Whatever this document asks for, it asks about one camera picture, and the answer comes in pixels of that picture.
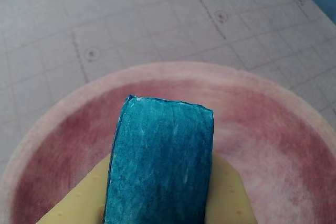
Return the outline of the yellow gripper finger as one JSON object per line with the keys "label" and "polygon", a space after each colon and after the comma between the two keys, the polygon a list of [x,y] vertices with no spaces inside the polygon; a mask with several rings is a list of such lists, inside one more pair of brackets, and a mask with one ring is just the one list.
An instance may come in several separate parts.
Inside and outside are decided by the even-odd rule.
{"label": "yellow gripper finger", "polygon": [[107,155],[37,223],[103,223],[109,164]]}
{"label": "yellow gripper finger", "polygon": [[212,155],[204,222],[257,223],[240,174],[217,153]]}

